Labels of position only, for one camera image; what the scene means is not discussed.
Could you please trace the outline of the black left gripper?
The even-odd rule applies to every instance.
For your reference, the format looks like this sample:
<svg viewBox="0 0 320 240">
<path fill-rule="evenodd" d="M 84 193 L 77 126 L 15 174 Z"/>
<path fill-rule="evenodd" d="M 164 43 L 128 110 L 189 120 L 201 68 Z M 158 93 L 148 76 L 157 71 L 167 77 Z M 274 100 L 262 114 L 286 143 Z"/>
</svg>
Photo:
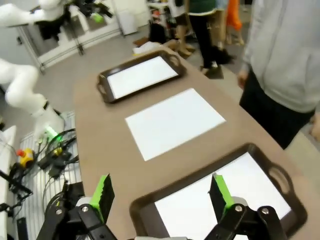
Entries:
<svg viewBox="0 0 320 240">
<path fill-rule="evenodd" d="M 113 17 L 108 6 L 95 0 L 77 0 L 76 6 L 82 14 L 91 14 L 90 18 L 95 22 L 102 22 L 104 20 L 102 15 L 106 15 L 108 18 Z"/>
</svg>

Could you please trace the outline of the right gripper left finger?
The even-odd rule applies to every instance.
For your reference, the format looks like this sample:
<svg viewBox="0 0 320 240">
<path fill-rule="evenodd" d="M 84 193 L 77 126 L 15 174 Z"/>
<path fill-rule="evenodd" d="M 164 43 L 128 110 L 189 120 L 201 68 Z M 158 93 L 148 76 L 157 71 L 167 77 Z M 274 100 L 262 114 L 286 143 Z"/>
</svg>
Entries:
<svg viewBox="0 0 320 240">
<path fill-rule="evenodd" d="M 49 206 L 37 235 L 38 240 L 115 240 L 107 220 L 115 198 L 111 176 L 101 176 L 89 203 L 75 205 L 70 198 L 70 185 L 63 184 L 59 198 Z"/>
</svg>

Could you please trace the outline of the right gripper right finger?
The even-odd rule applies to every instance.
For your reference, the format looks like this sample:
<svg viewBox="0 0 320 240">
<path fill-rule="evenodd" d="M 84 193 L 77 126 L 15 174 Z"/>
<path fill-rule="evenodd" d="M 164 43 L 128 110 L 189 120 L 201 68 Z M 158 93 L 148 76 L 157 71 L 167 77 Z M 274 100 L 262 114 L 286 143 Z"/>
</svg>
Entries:
<svg viewBox="0 0 320 240">
<path fill-rule="evenodd" d="M 273 207 L 266 205 L 252 210 L 247 205 L 236 203 L 222 175 L 212 175 L 208 193 L 217 224 L 206 236 L 207 240 L 233 240 L 237 235 L 246 236 L 249 240 L 288 238 Z"/>
</svg>

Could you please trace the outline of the person's left hand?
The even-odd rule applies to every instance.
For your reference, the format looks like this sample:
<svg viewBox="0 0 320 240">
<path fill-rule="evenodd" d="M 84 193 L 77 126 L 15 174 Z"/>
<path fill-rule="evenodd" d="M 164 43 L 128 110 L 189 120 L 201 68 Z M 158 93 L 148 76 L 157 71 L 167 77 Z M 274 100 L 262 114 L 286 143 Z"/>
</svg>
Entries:
<svg viewBox="0 0 320 240">
<path fill-rule="evenodd" d="M 310 135 L 317 141 L 320 141 L 320 117 L 315 115 L 311 118 L 312 127 L 310 129 Z"/>
</svg>

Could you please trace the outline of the person's right hand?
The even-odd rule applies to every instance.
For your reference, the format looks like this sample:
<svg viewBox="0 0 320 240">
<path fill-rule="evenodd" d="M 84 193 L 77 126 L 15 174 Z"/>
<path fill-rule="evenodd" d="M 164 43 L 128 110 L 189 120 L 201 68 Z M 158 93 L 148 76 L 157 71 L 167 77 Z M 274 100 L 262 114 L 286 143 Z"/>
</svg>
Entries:
<svg viewBox="0 0 320 240">
<path fill-rule="evenodd" d="M 251 66 L 247 63 L 244 63 L 238 72 L 237 84 L 242 90 L 244 90 L 245 88 L 250 71 L 251 71 Z"/>
</svg>

